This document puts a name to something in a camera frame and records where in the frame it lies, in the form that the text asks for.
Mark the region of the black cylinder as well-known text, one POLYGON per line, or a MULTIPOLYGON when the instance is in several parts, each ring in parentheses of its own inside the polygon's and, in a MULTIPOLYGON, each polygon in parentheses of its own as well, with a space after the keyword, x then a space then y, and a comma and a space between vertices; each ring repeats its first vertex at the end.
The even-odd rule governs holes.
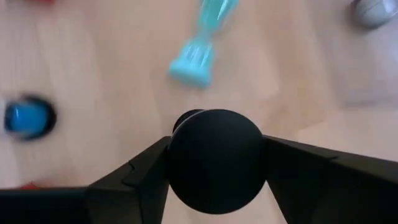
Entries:
POLYGON ((42 95, 0 96, 0 136, 9 136, 16 141, 35 141, 51 133, 56 123, 57 110, 42 95))

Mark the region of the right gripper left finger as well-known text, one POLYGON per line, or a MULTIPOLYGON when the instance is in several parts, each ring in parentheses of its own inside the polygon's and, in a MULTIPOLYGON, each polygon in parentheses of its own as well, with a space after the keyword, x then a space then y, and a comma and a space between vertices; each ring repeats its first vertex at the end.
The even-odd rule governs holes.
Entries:
POLYGON ((0 190, 0 224, 161 224, 169 141, 161 138, 87 186, 0 190))

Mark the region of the mint green hourglass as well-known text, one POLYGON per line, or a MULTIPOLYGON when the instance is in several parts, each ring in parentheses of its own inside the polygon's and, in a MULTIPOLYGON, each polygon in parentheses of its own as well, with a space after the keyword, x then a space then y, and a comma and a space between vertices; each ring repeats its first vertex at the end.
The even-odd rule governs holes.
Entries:
POLYGON ((169 65, 169 75, 184 83, 206 88, 211 83, 215 61, 212 37, 236 9, 239 0, 200 0, 195 35, 181 48, 169 65))

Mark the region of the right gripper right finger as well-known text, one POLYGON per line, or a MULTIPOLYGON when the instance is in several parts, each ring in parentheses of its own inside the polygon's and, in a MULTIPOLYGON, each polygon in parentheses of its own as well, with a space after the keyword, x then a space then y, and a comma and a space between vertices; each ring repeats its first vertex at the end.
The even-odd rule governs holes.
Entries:
POLYGON ((398 162, 264 136, 287 224, 398 224, 398 162))

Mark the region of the orange sand hourglass black caps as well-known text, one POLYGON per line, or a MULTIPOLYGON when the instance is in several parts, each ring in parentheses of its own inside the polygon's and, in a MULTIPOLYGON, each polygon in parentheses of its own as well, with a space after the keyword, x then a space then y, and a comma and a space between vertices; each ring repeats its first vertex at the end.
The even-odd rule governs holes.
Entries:
POLYGON ((172 190, 185 205, 202 213, 239 210, 266 181, 262 133, 234 111, 187 111, 174 125, 166 156, 172 190))

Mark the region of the white sand hourglass black caps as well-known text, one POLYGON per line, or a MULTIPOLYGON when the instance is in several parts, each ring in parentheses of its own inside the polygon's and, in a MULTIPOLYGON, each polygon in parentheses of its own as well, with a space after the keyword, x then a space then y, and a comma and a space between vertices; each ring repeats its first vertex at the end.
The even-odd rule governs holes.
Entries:
POLYGON ((367 29, 388 23, 398 13, 398 0, 354 0, 353 17, 367 29))

